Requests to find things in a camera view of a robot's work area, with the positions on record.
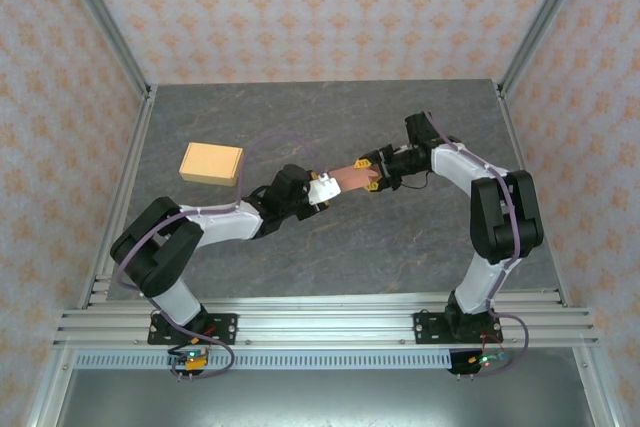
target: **patterned wallpaper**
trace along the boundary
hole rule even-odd
[[[0,425],[77,303],[138,96],[82,0],[0,0]]]
[[[542,0],[106,0],[152,83],[493,78]]]
[[[638,419],[640,0],[567,0],[509,105],[570,296]]]

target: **orange sponge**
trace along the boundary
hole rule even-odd
[[[180,166],[180,176],[190,182],[233,186],[242,153],[240,147],[191,142]]]

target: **robotic arm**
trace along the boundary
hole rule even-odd
[[[437,337],[438,343],[444,338],[452,343],[479,342],[480,332],[493,331],[488,326],[496,322],[487,312],[493,295],[519,259],[542,243],[533,180],[525,171],[507,172],[482,161],[456,139],[445,142],[424,113],[407,117],[405,124],[407,145],[387,145],[372,151],[362,156],[355,167],[375,174],[377,180],[365,187],[370,192],[397,190],[404,176],[433,172],[469,195],[475,254],[439,322],[439,329],[448,335]],[[508,186],[510,202],[506,202],[497,175]],[[238,205],[194,208],[162,197],[124,231],[113,244],[111,256],[120,264],[160,222],[180,212],[194,212],[161,229],[132,257],[124,271],[176,324],[202,333],[207,330],[208,313],[181,277],[195,249],[231,239],[259,239],[278,230],[288,217],[304,220],[326,210],[327,201],[341,192],[340,183],[331,172],[318,176],[296,165],[286,165],[270,185],[256,189]],[[516,229],[506,212],[507,203],[515,208]],[[520,240],[517,255],[514,230]]]

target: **gray marble tabletop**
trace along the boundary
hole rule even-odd
[[[507,169],[518,167],[489,80],[161,86],[135,180],[128,221],[157,197],[178,204],[231,202],[233,188],[185,182],[189,142],[248,147],[266,132],[306,139],[265,142],[247,158],[243,194],[270,183],[286,163],[321,171],[353,163],[388,143],[402,145],[404,118],[428,110],[449,134]],[[424,183],[424,175],[406,179]],[[378,294],[453,290],[473,249],[469,199],[446,179],[424,190],[349,192],[303,222],[285,221],[263,239],[196,251],[185,280],[201,298]],[[546,244],[508,279],[507,289],[554,288]],[[112,285],[109,299],[131,298]]]

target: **purple cable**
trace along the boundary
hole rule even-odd
[[[118,268],[115,271],[116,282],[121,287],[124,287],[125,289],[135,290],[135,291],[139,290],[136,285],[129,284],[128,282],[125,282],[123,280],[124,271],[127,268],[127,266],[129,265],[129,262],[131,262],[131,259],[133,259],[133,257],[140,251],[142,246],[144,244],[146,244],[149,240],[151,240],[151,238],[154,235],[156,235],[159,231],[161,231],[162,229],[164,229],[168,225],[176,222],[177,220],[184,219],[185,217],[188,217],[190,215],[222,215],[222,214],[229,214],[231,212],[234,212],[237,209],[238,205],[240,205],[240,201],[242,199],[242,181],[243,181],[243,178],[244,178],[244,167],[246,165],[247,158],[251,155],[251,153],[253,152],[253,150],[254,150],[254,148],[256,146],[258,146],[259,144],[261,144],[265,140],[271,139],[271,138],[276,137],[276,136],[279,136],[279,137],[290,137],[290,138],[292,138],[294,140],[297,140],[298,143],[305,149],[305,151],[307,152],[307,155],[309,155],[309,157],[312,158],[311,149],[309,149],[308,143],[305,142],[305,140],[302,137],[300,137],[298,134],[296,134],[295,132],[291,132],[291,131],[269,132],[269,133],[259,137],[258,139],[254,140],[251,143],[251,145],[249,145],[249,147],[247,147],[245,149],[244,156],[243,156],[242,161],[240,163],[240,167],[239,167],[240,170],[238,172],[238,182],[237,182],[237,188],[236,188],[236,200],[231,205],[231,207],[227,207],[226,209],[210,208],[210,209],[186,210],[186,211],[183,211],[183,212],[179,212],[179,213],[177,213],[175,215],[172,215],[171,217],[168,217],[167,219],[163,220],[158,225],[156,225],[151,230],[149,230],[145,235],[143,235],[142,238],[140,238],[140,240],[132,247],[132,249],[125,256],[125,258],[122,259],[122,262],[120,263],[120,265],[118,266]],[[191,376],[190,378],[192,380],[193,379],[206,379],[206,378],[210,378],[210,377],[215,377],[217,375],[224,374],[229,369],[231,369],[231,367],[233,367],[233,364],[235,363],[235,360],[236,360],[236,356],[235,356],[235,354],[233,352],[233,349],[231,349],[231,347],[229,347],[225,342],[222,342],[219,339],[214,339],[213,337],[208,337],[206,335],[198,334],[196,332],[191,332],[190,330],[185,329],[181,325],[177,324],[171,317],[169,317],[169,315],[166,312],[164,312],[160,308],[160,306],[153,299],[148,299],[148,300],[151,303],[151,305],[153,305],[160,312],[162,317],[164,317],[164,319],[174,329],[176,329],[177,331],[182,332],[183,334],[185,334],[187,336],[195,337],[195,338],[198,338],[198,339],[203,340],[205,342],[208,342],[209,344],[218,345],[218,346],[224,348],[229,353],[230,359],[229,359],[229,362],[227,363],[227,365],[225,365],[221,369],[212,370],[212,371],[209,371],[209,372],[206,372],[206,373],[202,373],[202,374],[200,374],[200,375],[198,375],[196,377]],[[171,373],[174,376],[178,377],[178,379],[180,379],[181,375],[176,370],[176,363],[177,363],[177,359],[171,365]]]
[[[449,139],[449,137],[444,132],[444,130],[442,130],[438,126],[438,124],[433,119],[433,117],[431,116],[430,113],[425,112],[425,116],[427,117],[429,122],[431,122],[431,125],[433,126],[435,131],[438,133],[440,138],[442,140],[444,140],[445,143],[449,147],[451,147],[456,152],[460,152],[461,155],[467,157],[468,159],[470,159],[473,163],[475,163],[479,167],[486,168],[489,172],[491,172],[493,174],[493,176],[498,181],[498,184],[500,185],[500,189],[502,190],[502,193],[504,194],[504,199],[505,199],[505,202],[507,203],[507,207],[508,207],[508,210],[509,210],[509,220],[511,221],[511,231],[513,233],[513,239],[514,239],[513,240],[513,244],[514,244],[513,245],[513,255],[511,256],[509,261],[504,264],[504,267],[502,268],[502,271],[500,272],[500,275],[498,276],[498,281],[495,283],[495,285],[493,286],[493,288],[489,292],[489,295],[487,296],[486,307],[487,307],[487,312],[489,313],[489,315],[491,317],[495,318],[495,319],[504,318],[504,319],[515,320],[516,322],[518,322],[522,326],[522,330],[524,331],[524,344],[522,346],[522,350],[520,351],[520,354],[515,359],[513,359],[511,362],[509,362],[507,365],[505,365],[503,367],[500,367],[499,369],[496,369],[496,370],[491,370],[489,372],[480,372],[480,373],[475,375],[475,377],[489,377],[491,375],[496,375],[496,374],[499,374],[501,372],[505,372],[506,370],[509,370],[509,369],[515,367],[518,363],[520,363],[522,361],[523,357],[527,353],[527,350],[529,350],[529,328],[524,323],[524,321],[520,317],[518,317],[518,316],[516,316],[514,314],[497,313],[491,307],[491,301],[493,300],[494,296],[496,295],[496,293],[498,292],[498,290],[502,286],[502,283],[504,282],[504,279],[507,277],[506,273],[511,268],[511,266],[514,264],[514,262],[516,262],[520,258],[520,248],[521,248],[521,245],[520,245],[520,232],[518,231],[518,221],[517,221],[517,218],[516,218],[516,209],[515,209],[515,207],[513,205],[513,201],[511,200],[511,195],[509,193],[509,188],[507,187],[506,182],[504,181],[502,176],[498,173],[498,171],[495,170],[490,164],[485,162],[482,158],[478,157],[477,155],[473,154],[472,152],[469,152],[468,150],[460,149],[459,146],[457,146],[456,144],[451,142],[451,139]]]

